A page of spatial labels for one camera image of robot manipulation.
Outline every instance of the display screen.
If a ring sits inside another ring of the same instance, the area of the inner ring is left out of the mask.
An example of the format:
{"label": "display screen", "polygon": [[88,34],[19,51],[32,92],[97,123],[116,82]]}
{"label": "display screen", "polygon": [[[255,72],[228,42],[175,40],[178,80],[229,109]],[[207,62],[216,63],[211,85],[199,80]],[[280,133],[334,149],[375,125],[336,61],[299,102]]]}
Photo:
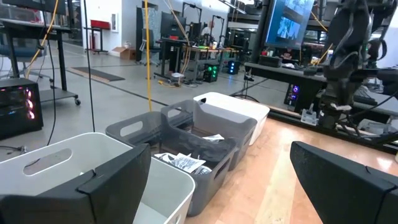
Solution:
{"label": "display screen", "polygon": [[299,49],[314,0],[275,0],[266,35],[266,46]]}

